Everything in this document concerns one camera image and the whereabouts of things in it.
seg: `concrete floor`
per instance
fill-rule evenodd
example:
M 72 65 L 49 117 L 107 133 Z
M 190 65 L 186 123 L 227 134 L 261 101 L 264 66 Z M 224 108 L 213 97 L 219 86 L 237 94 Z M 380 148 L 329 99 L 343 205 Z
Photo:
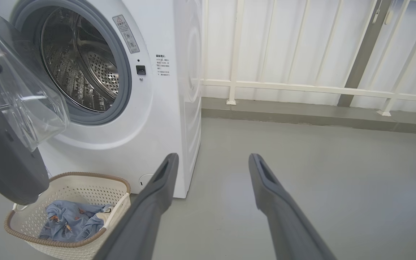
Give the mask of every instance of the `concrete floor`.
M 154 259 L 272 260 L 248 155 L 259 153 L 339 260 L 416 259 L 416 134 L 202 120 L 187 199 L 162 217 Z M 0 259 L 53 259 L 7 235 Z

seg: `open washing machine door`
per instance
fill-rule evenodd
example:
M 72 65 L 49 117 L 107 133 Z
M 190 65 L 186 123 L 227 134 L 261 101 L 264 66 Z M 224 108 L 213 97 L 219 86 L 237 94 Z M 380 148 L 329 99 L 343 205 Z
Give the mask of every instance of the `open washing machine door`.
M 70 122 L 52 84 L 31 41 L 0 17 L 0 193 L 17 204 L 35 202 L 48 188 L 36 147 Z

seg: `metal railing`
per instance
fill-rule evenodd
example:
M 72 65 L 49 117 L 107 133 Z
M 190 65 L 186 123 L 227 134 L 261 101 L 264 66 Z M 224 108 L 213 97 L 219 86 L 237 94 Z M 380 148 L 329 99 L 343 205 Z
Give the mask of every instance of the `metal railing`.
M 294 69 L 296 69 L 294 66 L 294 63 L 296 62 L 296 53 L 298 52 L 299 48 L 300 48 L 300 40 L 302 37 L 302 31 L 303 31 L 303 25 L 305 23 L 306 17 L 307 17 L 307 10 L 309 7 L 309 1 L 310 0 L 306 0 L 305 2 L 305 7 L 304 7 L 304 13 L 301 19 L 301 23 L 299 26 L 299 32 L 298 32 L 298 37 L 295 43 L 295 48 L 294 48 L 294 54 L 292 55 L 292 61 L 291 61 L 291 66 L 289 68 L 288 71 L 285 71 L 284 73 L 290 75 L 293 73 Z M 375 69 L 375 73 L 373 73 L 373 76 L 371 78 L 371 83 L 370 85 L 373 84 L 373 81 L 379 77 L 380 75 L 379 70 L 380 70 L 380 66 L 381 64 L 383 64 L 384 59 L 386 57 L 386 53 L 389 51 L 390 48 L 393 47 L 393 37 L 396 35 L 396 33 L 398 32 L 398 28 L 399 25 L 402 21 L 403 15 L 406 11 L 406 8 L 409 4 L 410 0 L 404 0 L 403 5 L 401 7 L 401 13 L 398 15 L 396 21 L 395 21 L 395 25 L 394 25 L 394 29 L 391 31 L 389 38 L 388 38 L 388 42 L 386 44 L 386 46 L 383 49 L 383 53 L 381 55 L 381 58 L 378 61 L 378 64 L 376 66 Z M 332 40 L 333 40 L 333 36 L 334 36 L 334 30 L 335 30 L 335 26 L 340 23 L 340 16 L 341 16 L 341 11 L 342 11 L 342 5 L 343 5 L 343 0 L 339 0 L 338 5 L 337 5 L 337 11 L 335 12 L 335 16 L 333 18 L 333 22 L 332 22 L 332 26 L 330 29 L 330 34 L 328 36 L 326 45 L 325 45 L 325 50 L 324 50 L 324 54 L 322 56 L 322 60 L 320 61 L 320 65 L 317 71 L 317 76 L 315 78 L 315 83 L 314 84 L 290 84 L 289 82 L 287 83 L 272 83 L 272 82 L 264 82 L 263 81 L 263 73 L 264 73 L 264 66 L 267 62 L 267 53 L 268 53 L 268 48 L 269 48 L 269 40 L 271 37 L 271 24 L 272 21 L 274 19 L 274 17 L 277 15 L 277 8 L 276 8 L 276 3 L 277 0 L 274 0 L 274 3 L 272 5 L 272 14 L 269 20 L 269 31 L 267 33 L 267 42 L 266 42 L 266 49 L 265 49 L 265 55 L 264 55 L 264 59 L 260 64 L 260 76 L 259 76 L 259 81 L 239 81 L 238 80 L 238 58 L 239 58 L 239 51 L 240 51 L 240 44 L 241 44 L 241 33 L 242 33 L 242 25 L 243 25 L 243 16 L 244 16 L 244 0 L 237 0 L 237 13 L 236 13 L 236 22 L 235 22 L 235 33 L 234 33 L 234 41 L 233 41 L 233 54 L 232 54 L 232 60 L 231 60 L 231 76 L 230 76 L 230 80 L 225 80 L 225 79 L 207 79 L 207 57 L 208 57 L 208 0 L 205 0 L 205 6 L 204 6 L 204 37 L 205 37 L 205 44 L 204 44 L 204 48 L 203 48 L 203 58 L 205 60 L 205 71 L 204 71 L 204 79 L 201 81 L 202 85 L 209 85 L 209 86 L 225 86 L 225 87 L 229 87 L 229 99 L 227 100 L 227 104 L 228 105 L 236 105 L 236 101 L 235 101 L 235 91 L 236 88 L 238 87 L 245 87 L 245 88 L 257 88 L 257 89 L 275 89 L 275 90 L 291 90 L 291 91 L 302 91 L 302 92 L 321 92 L 321 93 L 330 93 L 330 94 L 347 94 L 347 95 L 355 95 L 355 96 L 366 96 L 366 97 L 376 97 L 376 98 L 384 98 L 386 99 L 385 104 L 383 105 L 382 108 L 380 108 L 379 111 L 377 111 L 379 114 L 384 115 L 384 116 L 390 116 L 390 110 L 393 108 L 394 103 L 397 100 L 411 100 L 411 101 L 416 101 L 416 94 L 407 94 L 407 93 L 401 93 L 400 92 L 400 85 L 403 84 L 403 82 L 406 80 L 406 76 L 409 74 L 410 70 L 411 70 L 411 61 L 412 58 L 415 56 L 416 54 L 416 42 L 413 46 L 413 48 L 411 49 L 408 58 L 405 62 L 405 64 L 403 65 L 403 68 L 401 70 L 401 73 L 399 74 L 399 76 L 397 77 L 397 80 L 394 84 L 394 87 L 392 88 L 391 91 L 387 92 L 387 91 L 376 91 L 373 90 L 373 86 L 369 87 L 367 89 L 356 89 L 356 88 L 344 88 L 346 81 L 348 80 L 348 77 L 350 75 L 350 71 L 352 69 L 352 66 L 354 65 L 357 53 L 359 51 L 360 45 L 363 41 L 364 35 L 365 35 L 365 31 L 367 30 L 367 27 L 369 25 L 369 23 L 371 22 L 371 18 L 372 18 L 372 13 L 373 10 L 376 7 L 376 0 L 371 0 L 370 5 L 371 5 L 371 9 L 370 12 L 367 16 L 367 18 L 365 19 L 365 27 L 362 31 L 362 34 L 360 35 L 360 40 L 358 43 L 358 46 L 356 48 L 356 51 L 354 53 L 354 56 L 352 58 L 352 62 L 350 63 L 350 66 L 347 68 L 347 73 L 346 73 L 346 77 L 345 80 L 343 82 L 343 84 L 341 86 L 338 87 L 331 87 L 331 86 L 318 86 L 317 83 L 319 81 L 319 78 L 322 74 L 322 67 L 325 64 L 326 59 L 328 58 L 328 54 L 329 54 L 329 46 L 330 44 L 332 44 Z

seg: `washing machine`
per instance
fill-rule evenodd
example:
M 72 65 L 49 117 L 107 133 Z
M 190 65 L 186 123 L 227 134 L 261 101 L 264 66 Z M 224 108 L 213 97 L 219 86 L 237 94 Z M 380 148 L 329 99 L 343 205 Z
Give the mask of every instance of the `washing machine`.
M 201 139 L 200 0 L 0 0 L 71 120 L 38 148 L 51 175 L 119 176 L 139 193 L 169 153 L 185 198 Z

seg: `blue clothing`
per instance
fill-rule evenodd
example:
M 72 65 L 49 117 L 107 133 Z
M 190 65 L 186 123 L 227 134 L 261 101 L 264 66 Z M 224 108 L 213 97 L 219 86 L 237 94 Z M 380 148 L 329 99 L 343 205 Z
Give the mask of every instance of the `blue clothing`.
M 110 205 L 88 205 L 56 200 L 46 207 L 48 222 L 41 229 L 39 238 L 60 242 L 79 242 L 95 235 L 104 221 L 95 214 Z

